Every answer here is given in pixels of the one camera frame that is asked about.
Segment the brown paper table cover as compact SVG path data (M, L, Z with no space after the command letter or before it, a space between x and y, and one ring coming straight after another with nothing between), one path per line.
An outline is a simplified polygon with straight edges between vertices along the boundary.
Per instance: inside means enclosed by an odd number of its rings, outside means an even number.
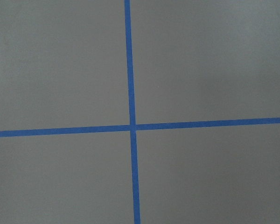
M0 224L280 224L280 0L0 0Z

